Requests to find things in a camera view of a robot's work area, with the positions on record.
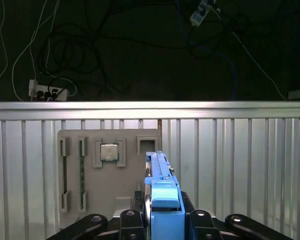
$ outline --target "aluminum rail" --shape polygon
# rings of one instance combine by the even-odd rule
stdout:
[[[0,102],[0,121],[300,118],[300,102]]]

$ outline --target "white cable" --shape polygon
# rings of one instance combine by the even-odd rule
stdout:
[[[5,23],[5,19],[6,19],[6,6],[5,6],[5,0],[2,0],[2,22],[1,22],[1,26],[0,26],[0,36],[1,36],[1,42],[2,42],[2,46],[3,46],[3,51],[4,51],[6,64],[5,64],[5,67],[4,67],[3,71],[0,73],[0,79],[3,76],[3,74],[6,72],[6,70],[8,68],[8,65],[9,65],[5,40],[4,40],[4,36],[3,36],[3,33],[2,33],[4,23]]]
[[[55,18],[56,18],[56,14],[57,14],[57,10],[58,10],[59,4],[60,4],[60,0],[57,0],[56,4],[55,4],[55,7],[54,7],[54,11],[53,11],[53,13],[51,15],[51,16],[53,16],[52,25],[55,22]],[[34,80],[37,80],[37,71],[36,71],[36,67],[35,67],[34,56],[32,54],[32,43],[35,41],[35,38],[36,38],[37,33],[38,33],[38,30],[39,30],[39,28],[37,27],[36,30],[34,30],[34,32],[32,34],[32,37],[31,37],[31,40],[30,40],[30,57],[31,57],[32,68],[33,68],[33,72],[34,72]]]
[[[32,35],[32,38],[31,38],[31,42],[25,47],[25,49],[20,53],[20,55],[16,58],[13,66],[12,66],[12,73],[11,73],[11,82],[12,82],[12,88],[13,88],[13,91],[14,91],[14,95],[21,101],[21,102],[24,102],[17,94],[16,92],[16,88],[15,88],[15,83],[14,83],[14,73],[15,73],[15,66],[18,62],[18,60],[21,58],[21,56],[25,53],[25,51],[28,49],[28,47],[32,44],[32,42],[35,40],[36,36],[37,36],[37,33],[38,33],[38,29],[40,28],[40,22],[41,22],[41,19],[42,19],[42,15],[44,14],[44,10],[45,10],[45,7],[46,7],[46,4],[47,4],[47,1],[48,0],[45,0],[44,4],[43,4],[43,7],[42,7],[42,10],[41,10],[41,14],[40,14],[40,17],[39,17],[39,21],[38,21],[38,24],[37,24],[37,27],[36,27],[36,30],[35,32],[33,33],[34,35]]]
[[[211,7],[211,10],[216,14],[216,16],[220,19],[220,21],[222,21],[222,18],[220,17],[220,15],[217,13],[217,11],[213,7]],[[275,81],[262,69],[262,67],[259,65],[259,63],[257,63],[257,61],[251,56],[250,52],[248,51],[248,49],[246,48],[246,46],[242,43],[242,41],[240,40],[240,38],[234,32],[232,32],[232,34],[239,41],[239,43],[242,45],[243,49],[246,51],[246,53],[249,55],[249,57],[252,59],[252,61],[257,65],[257,67],[261,70],[261,72],[263,72],[263,74],[273,83],[276,91],[279,93],[279,95],[281,96],[281,98],[283,100],[286,100],[286,98],[280,92],[280,90],[279,90],[277,84],[275,83]]]
[[[57,11],[58,11],[59,5],[60,5],[60,0],[57,1],[56,5],[55,5],[55,8],[54,8],[54,15],[53,15],[53,19],[52,19],[52,23],[51,23],[49,35],[52,33],[52,30],[54,28],[55,19],[56,19],[56,15],[57,15]],[[47,53],[46,60],[45,60],[45,69],[47,69],[47,66],[48,66],[48,61],[49,61],[49,57],[50,57],[50,47],[51,47],[51,44],[50,44],[50,38],[49,38],[48,39],[48,53]],[[50,74],[48,71],[46,73],[49,74],[50,77],[57,78],[57,76]],[[77,94],[78,88],[74,84],[73,81],[71,81],[70,79],[68,79],[66,77],[59,77],[59,78],[63,79],[63,80],[66,80],[66,81],[68,81],[68,82],[70,82],[70,83],[73,84],[73,86],[74,86],[74,93],[69,94],[68,95],[69,97],[73,97],[74,95]]]

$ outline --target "tangled wires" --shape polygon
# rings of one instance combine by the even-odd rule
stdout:
[[[296,10],[293,10],[291,12],[288,12],[286,14],[282,14],[282,8],[285,4],[285,0],[282,0],[277,8],[275,18],[273,19],[265,19],[261,21],[252,21],[249,16],[247,16],[244,13],[241,13],[240,6],[237,4],[234,0],[229,0],[224,2],[224,4],[220,7],[220,15],[222,15],[224,18],[221,20],[205,20],[202,22],[201,25],[205,24],[217,24],[221,25],[222,29],[220,32],[216,33],[215,35],[212,35],[210,37],[207,37],[206,39],[203,39],[199,41],[196,44],[191,44],[191,38],[193,33],[195,32],[196,28],[193,27],[187,36],[187,50],[188,52],[196,59],[207,59],[214,55],[214,53],[217,51],[218,47],[223,43],[226,42],[228,47],[232,50],[238,50],[239,48],[233,48],[231,45],[231,41],[228,40],[228,37],[233,38],[232,32],[235,33],[240,37],[241,42],[244,41],[244,38],[264,38],[264,37],[270,37],[274,34],[276,30],[276,26],[278,25],[279,20],[285,19],[287,17],[290,17],[291,15],[294,15],[300,11],[300,8],[297,8]],[[228,5],[234,5],[236,7],[236,14],[234,15],[228,15],[226,12],[224,12],[224,9]],[[216,4],[213,5],[215,11],[219,9],[219,6]],[[254,27],[258,26],[270,26],[270,29],[266,32],[254,32]],[[212,50],[209,51],[207,54],[200,55],[197,54],[197,49],[208,42],[211,42],[215,40],[215,44],[212,47]]]
[[[69,33],[66,29],[76,29],[78,34]],[[51,56],[56,65],[54,69],[45,65],[45,53],[51,44]],[[77,74],[91,74],[100,65],[98,49],[91,40],[88,32],[74,23],[63,23],[55,27],[40,48],[37,64],[39,70],[45,74],[60,74],[62,71],[73,71]]]
[[[88,29],[70,22],[55,26],[39,50],[37,56],[39,70],[48,76],[64,75],[65,72],[88,75],[100,71],[103,83],[83,80],[76,81],[76,84],[79,85],[81,82],[91,83],[98,85],[103,93],[115,91],[123,95],[127,94],[130,91],[129,85],[124,89],[119,89],[109,81],[100,52],[96,46],[96,40],[107,17],[108,13],[106,13],[96,31],[92,30],[90,24],[88,24]],[[46,58],[50,55],[51,61],[47,64]]]

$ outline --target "black cable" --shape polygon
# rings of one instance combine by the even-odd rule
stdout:
[[[66,28],[74,27],[79,30],[79,34],[66,32]],[[46,55],[50,42],[51,56],[57,68],[46,68]],[[87,53],[94,57],[94,66],[86,69]],[[99,62],[97,58],[97,49],[91,41],[87,31],[81,26],[74,23],[62,23],[54,27],[48,38],[41,46],[38,56],[37,65],[39,70],[46,75],[59,74],[62,71],[72,71],[78,74],[90,74],[98,69]]]
[[[167,50],[184,50],[187,49],[186,46],[163,46],[156,43],[151,43],[143,40],[134,39],[131,37],[121,37],[121,36],[108,36],[108,35],[100,35],[101,39],[107,39],[107,40],[117,40],[117,41],[127,41],[131,43],[141,44],[145,46],[149,46],[152,48],[158,48],[158,49],[167,49]]]
[[[76,82],[75,82],[73,79],[70,79],[69,77],[67,77],[67,79],[69,79],[69,80],[71,81],[71,83],[69,83],[66,87],[64,87],[61,91],[59,91],[59,92],[56,93],[55,95],[54,95],[53,93],[51,93],[51,92],[50,92],[50,87],[51,87],[51,85],[52,85],[55,81],[57,81],[57,80],[59,80],[59,79],[62,79],[62,78],[64,78],[64,77],[62,77],[62,76],[55,77],[55,78],[53,78],[51,81],[49,81],[49,83],[47,84],[47,87],[48,87],[48,93],[49,93],[49,97],[50,97],[50,98],[52,98],[53,100],[57,99],[58,96],[59,96],[65,89],[69,90],[69,89],[68,89],[69,86],[75,86],[76,89],[77,89],[77,91],[80,93],[80,95],[81,95],[81,96],[83,95],[81,89],[78,87],[78,85],[76,84]]]
[[[251,22],[250,18],[247,17],[246,15],[240,13],[240,7],[235,1],[228,1],[225,2],[223,7],[225,8],[226,5],[228,4],[235,4],[238,8],[238,13],[235,14],[234,16],[228,16],[229,21],[228,22],[223,22],[223,21],[204,21],[202,24],[208,24],[208,23],[218,23],[222,24],[222,31],[218,32],[217,34],[207,37],[206,39],[203,39],[201,41],[197,41],[198,43],[196,45],[191,45],[190,44],[190,38],[192,36],[193,32],[190,32],[188,35],[188,41],[186,43],[186,46],[162,46],[159,44],[155,43],[150,43],[147,41],[143,40],[138,40],[138,39],[133,39],[129,37],[118,37],[118,36],[107,36],[103,35],[102,30],[103,27],[105,26],[107,19],[114,14],[118,13],[123,13],[125,11],[135,9],[135,8],[141,8],[141,7],[156,7],[156,6],[170,6],[170,5],[176,5],[174,0],[168,1],[168,0],[163,0],[163,1],[143,1],[143,2],[133,2],[131,4],[125,4],[125,5],[120,5],[117,7],[114,7],[114,0],[111,0],[109,3],[109,6],[107,8],[106,13],[104,14],[102,20],[100,21],[100,24],[96,29],[93,28],[90,19],[89,19],[89,14],[88,14],[88,1],[89,0],[84,0],[84,13],[85,13],[85,21],[87,25],[87,29],[83,28],[79,25],[76,25],[74,23],[64,23],[56,26],[53,28],[51,34],[49,37],[45,40],[43,46],[41,47],[38,55],[38,66],[40,70],[45,73],[45,74],[58,74],[61,73],[62,71],[65,70],[70,70],[73,72],[76,72],[78,74],[89,74],[92,73],[96,70],[100,70],[102,78],[103,78],[103,88],[100,88],[101,92],[109,92],[110,87],[112,90],[119,92],[121,94],[126,94],[130,86],[128,85],[125,87],[124,90],[118,89],[115,87],[110,81],[109,78],[106,74],[105,67],[103,65],[101,56],[100,56],[100,51],[98,50],[96,46],[96,42],[99,38],[102,39],[107,39],[107,40],[117,40],[117,41],[127,41],[127,42],[132,42],[136,44],[142,44],[145,46],[149,47],[154,47],[154,48],[161,48],[161,49],[168,49],[168,50],[188,50],[188,52],[195,58],[197,59],[205,59],[213,55],[214,51],[217,50],[217,48],[222,44],[223,40],[225,40],[225,37],[227,36],[228,32],[236,32],[242,37],[252,37],[253,35],[250,34],[248,35],[247,32],[250,29],[251,26],[257,25],[257,24],[264,24],[264,23],[269,23],[270,20],[266,21],[259,21],[259,22]],[[273,29],[276,28],[276,25],[278,23],[278,20],[289,17],[290,15],[294,14],[295,12],[299,11],[298,9],[294,12],[290,12],[284,15],[280,15],[280,11],[283,7],[285,0],[282,0],[278,10],[277,10],[277,15],[275,18],[275,22],[271,28],[271,33],[273,33]],[[189,18],[185,17],[183,14],[183,19],[184,21],[189,24]],[[65,28],[68,27],[75,27],[78,30],[78,34],[70,34],[67,31],[65,31]],[[55,61],[57,68],[56,69],[46,69],[45,66],[45,52],[47,51],[47,45],[48,41],[52,41],[55,39],[55,42],[51,44],[51,56],[53,57],[53,60]],[[216,44],[212,48],[212,52],[210,52],[206,56],[197,56],[194,54],[194,51],[196,48],[200,45],[203,45],[205,43],[208,43],[211,40],[217,39]],[[86,69],[86,58],[87,54],[91,54],[94,58],[94,63],[93,67],[89,70]]]

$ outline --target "blue cable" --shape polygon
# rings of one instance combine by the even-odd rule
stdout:
[[[188,41],[188,35],[185,32],[185,30],[182,27],[182,16],[181,16],[181,7],[180,7],[180,3],[179,0],[175,0],[176,1],[176,7],[177,7],[177,12],[178,12],[178,23],[179,23],[179,28],[180,31],[182,33],[182,36],[184,37],[184,39],[186,41]],[[193,41],[189,40],[189,43],[191,45],[196,46],[197,44]],[[208,52],[208,53],[212,53],[212,50],[206,46],[202,46],[199,45],[198,48],[202,51]],[[229,59],[229,57],[227,55],[222,54],[221,52],[214,52],[215,55],[222,57],[223,59],[225,59],[231,66],[232,69],[232,73],[233,73],[233,86],[232,86],[232,100],[235,100],[236,97],[236,92],[237,92],[237,82],[238,82],[238,77],[237,77],[237,72],[236,72],[236,68],[235,68],[235,64]]]

